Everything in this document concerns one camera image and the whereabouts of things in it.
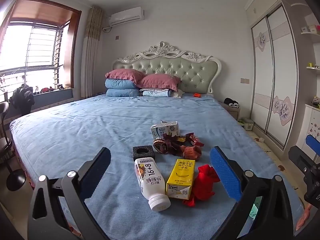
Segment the white yogurt drink bottle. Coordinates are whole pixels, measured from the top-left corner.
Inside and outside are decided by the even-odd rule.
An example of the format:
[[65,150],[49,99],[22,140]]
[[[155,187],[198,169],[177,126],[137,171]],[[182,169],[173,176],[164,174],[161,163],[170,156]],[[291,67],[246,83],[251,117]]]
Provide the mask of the white yogurt drink bottle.
[[161,212],[171,206],[165,192],[165,180],[152,157],[135,160],[135,172],[140,191],[148,200],[149,207],[154,212]]

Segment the right pink pillow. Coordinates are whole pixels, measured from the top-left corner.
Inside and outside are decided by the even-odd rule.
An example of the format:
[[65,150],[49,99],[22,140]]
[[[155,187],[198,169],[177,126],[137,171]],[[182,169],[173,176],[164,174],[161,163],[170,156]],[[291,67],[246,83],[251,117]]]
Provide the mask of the right pink pillow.
[[181,83],[180,78],[168,74],[150,74],[142,78],[137,83],[138,88],[157,88],[178,90],[178,85]]

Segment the yellow banana milk carton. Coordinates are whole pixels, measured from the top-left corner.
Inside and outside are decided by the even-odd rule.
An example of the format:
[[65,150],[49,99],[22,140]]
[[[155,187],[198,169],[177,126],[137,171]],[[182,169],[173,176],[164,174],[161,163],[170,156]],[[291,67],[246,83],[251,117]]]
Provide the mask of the yellow banana milk carton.
[[166,184],[166,194],[169,198],[189,199],[193,187],[194,171],[195,160],[176,160]]

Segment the white milk carton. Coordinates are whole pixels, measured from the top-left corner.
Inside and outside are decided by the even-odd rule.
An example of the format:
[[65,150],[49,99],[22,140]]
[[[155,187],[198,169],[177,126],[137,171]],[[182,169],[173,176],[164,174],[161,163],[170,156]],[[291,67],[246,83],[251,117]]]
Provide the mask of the white milk carton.
[[155,124],[150,127],[153,139],[163,137],[164,134],[171,137],[180,136],[178,121],[161,121],[160,124]]

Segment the cartoon pattern floor mat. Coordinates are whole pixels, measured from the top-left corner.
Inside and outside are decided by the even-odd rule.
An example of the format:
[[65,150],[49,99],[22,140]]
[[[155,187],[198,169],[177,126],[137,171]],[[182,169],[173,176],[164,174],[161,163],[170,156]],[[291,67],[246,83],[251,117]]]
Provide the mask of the cartoon pattern floor mat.
[[247,133],[273,160],[294,188],[296,194],[298,194],[303,206],[303,214],[299,216],[299,219],[302,219],[305,209],[308,206],[308,203],[304,200],[306,185],[303,181],[304,176],[302,172],[289,160],[287,154],[269,137],[265,137],[264,133],[261,133],[259,129],[254,127],[252,131],[247,131]]

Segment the white corner shelf cabinet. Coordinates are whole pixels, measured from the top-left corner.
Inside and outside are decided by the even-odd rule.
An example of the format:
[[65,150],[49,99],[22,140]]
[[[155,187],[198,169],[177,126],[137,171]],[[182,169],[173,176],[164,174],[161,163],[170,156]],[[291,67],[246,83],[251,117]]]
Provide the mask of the white corner shelf cabinet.
[[303,124],[306,104],[310,103],[317,94],[316,71],[310,70],[309,63],[315,64],[316,57],[313,47],[315,34],[309,30],[307,16],[313,12],[305,0],[281,0],[291,28],[296,55],[297,94],[295,99],[295,113],[293,115],[289,138],[284,152],[297,143]]

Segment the black white clothes pile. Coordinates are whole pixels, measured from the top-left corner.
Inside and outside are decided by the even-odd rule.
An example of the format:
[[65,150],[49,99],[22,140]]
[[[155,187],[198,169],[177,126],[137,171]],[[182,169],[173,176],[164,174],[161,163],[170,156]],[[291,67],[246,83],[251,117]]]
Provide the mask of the black white clothes pile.
[[232,107],[232,108],[239,108],[240,107],[239,103],[231,98],[225,98],[223,103],[229,107]]

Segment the light blue folded blanket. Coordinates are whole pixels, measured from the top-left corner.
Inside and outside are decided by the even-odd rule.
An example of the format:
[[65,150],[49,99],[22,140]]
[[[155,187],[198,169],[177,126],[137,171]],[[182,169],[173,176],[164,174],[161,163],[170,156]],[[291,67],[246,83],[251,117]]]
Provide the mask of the light blue folded blanket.
[[141,96],[171,97],[171,89],[143,88],[139,90]]

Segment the black foam square block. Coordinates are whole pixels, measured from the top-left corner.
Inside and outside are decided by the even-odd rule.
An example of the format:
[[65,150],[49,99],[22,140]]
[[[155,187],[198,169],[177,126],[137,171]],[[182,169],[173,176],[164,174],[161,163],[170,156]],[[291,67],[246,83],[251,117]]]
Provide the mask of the black foam square block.
[[155,153],[152,145],[135,146],[132,149],[133,160],[140,158],[153,158],[155,159]]

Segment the dark red snack wrappers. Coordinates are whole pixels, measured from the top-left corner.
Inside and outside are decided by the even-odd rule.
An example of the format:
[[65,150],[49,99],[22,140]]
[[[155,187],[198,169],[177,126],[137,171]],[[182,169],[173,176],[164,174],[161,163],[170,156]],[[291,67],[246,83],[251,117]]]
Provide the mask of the dark red snack wrappers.
[[183,157],[183,151],[187,146],[199,146],[200,149],[204,143],[194,135],[194,133],[187,133],[183,136],[171,137],[164,134],[163,137],[157,138],[153,141],[153,148],[160,154],[171,154],[178,157]]

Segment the beige striped curtain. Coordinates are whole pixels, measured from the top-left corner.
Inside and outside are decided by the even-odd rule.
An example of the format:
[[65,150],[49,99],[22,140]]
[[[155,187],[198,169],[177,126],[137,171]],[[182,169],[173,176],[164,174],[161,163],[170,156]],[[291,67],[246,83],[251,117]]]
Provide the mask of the beige striped curtain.
[[88,14],[81,59],[80,96],[88,98],[93,95],[93,71],[98,55],[102,32],[104,11],[93,6]]

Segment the red cloth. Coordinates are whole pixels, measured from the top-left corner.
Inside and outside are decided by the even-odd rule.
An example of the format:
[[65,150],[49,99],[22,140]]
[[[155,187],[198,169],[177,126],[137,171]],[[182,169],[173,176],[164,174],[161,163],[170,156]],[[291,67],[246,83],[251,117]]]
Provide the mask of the red cloth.
[[183,205],[194,207],[197,202],[208,201],[215,192],[213,186],[219,183],[220,178],[213,167],[208,164],[198,168],[198,175],[193,182],[191,194],[188,200],[182,202]]

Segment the green tufted headboard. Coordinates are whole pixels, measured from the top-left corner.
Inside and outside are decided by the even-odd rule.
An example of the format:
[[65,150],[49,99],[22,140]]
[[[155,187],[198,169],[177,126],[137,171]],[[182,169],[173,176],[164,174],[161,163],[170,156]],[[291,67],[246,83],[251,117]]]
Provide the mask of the green tufted headboard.
[[151,46],[112,63],[112,69],[134,69],[145,75],[168,74],[180,79],[179,89],[186,93],[213,94],[213,83],[222,63],[213,56],[179,50],[166,42]]

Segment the black jacket on chair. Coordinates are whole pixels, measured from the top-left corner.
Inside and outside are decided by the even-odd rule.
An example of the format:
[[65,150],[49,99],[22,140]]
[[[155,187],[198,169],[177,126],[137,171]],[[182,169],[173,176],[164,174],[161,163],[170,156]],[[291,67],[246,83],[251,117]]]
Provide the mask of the black jacket on chair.
[[31,113],[31,107],[35,104],[33,87],[27,84],[22,84],[14,90],[10,103],[15,109],[19,109],[21,116]]

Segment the left pink pillow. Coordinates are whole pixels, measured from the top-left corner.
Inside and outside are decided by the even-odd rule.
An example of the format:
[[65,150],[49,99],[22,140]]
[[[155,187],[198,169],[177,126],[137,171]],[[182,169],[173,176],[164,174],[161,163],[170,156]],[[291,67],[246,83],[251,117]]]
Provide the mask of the left pink pillow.
[[146,75],[135,69],[115,69],[105,74],[107,79],[129,80],[135,85],[139,83]]

